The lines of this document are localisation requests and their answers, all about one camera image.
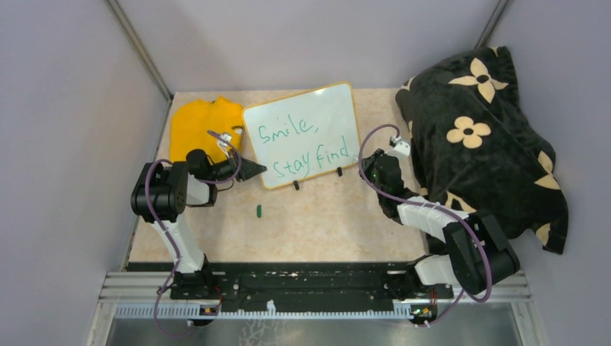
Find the whiteboard with yellow frame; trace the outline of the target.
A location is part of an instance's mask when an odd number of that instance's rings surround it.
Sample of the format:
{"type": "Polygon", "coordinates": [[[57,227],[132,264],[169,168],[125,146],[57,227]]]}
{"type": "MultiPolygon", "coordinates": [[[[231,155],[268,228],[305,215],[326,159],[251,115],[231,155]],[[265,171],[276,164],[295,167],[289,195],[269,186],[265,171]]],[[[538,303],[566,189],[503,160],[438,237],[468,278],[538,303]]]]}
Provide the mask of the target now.
{"type": "Polygon", "coordinates": [[[346,81],[247,107],[242,118],[268,190],[357,163],[361,140],[346,81]]]}

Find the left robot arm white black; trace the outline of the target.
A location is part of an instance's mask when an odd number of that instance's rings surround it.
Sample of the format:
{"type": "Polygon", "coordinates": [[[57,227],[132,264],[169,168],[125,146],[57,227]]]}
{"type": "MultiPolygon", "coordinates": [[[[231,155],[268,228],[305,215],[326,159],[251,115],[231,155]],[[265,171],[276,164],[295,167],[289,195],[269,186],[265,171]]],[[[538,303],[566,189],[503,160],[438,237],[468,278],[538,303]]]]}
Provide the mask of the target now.
{"type": "Polygon", "coordinates": [[[187,208],[208,208],[216,203],[218,185],[243,182],[266,172],[264,165],[244,159],[235,150],[215,163],[202,149],[190,151],[184,161],[160,159],[144,164],[130,196],[137,216],[151,224],[173,257],[169,278],[159,291],[173,299],[216,297],[218,281],[205,253],[195,241],[187,208]]]}

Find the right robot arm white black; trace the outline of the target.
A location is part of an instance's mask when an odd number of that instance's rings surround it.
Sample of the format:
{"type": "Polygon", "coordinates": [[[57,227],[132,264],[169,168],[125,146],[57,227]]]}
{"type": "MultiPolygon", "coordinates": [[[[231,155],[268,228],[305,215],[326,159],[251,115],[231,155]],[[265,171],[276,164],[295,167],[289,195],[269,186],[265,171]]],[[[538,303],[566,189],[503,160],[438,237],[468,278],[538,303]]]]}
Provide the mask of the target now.
{"type": "Polygon", "coordinates": [[[520,269],[515,251],[495,217],[486,210],[465,212],[444,207],[405,187],[399,159],[378,149],[360,162],[364,180],[378,196],[383,214],[423,231],[433,242],[406,276],[406,289],[424,297],[434,285],[459,285],[477,295],[520,269]]]}

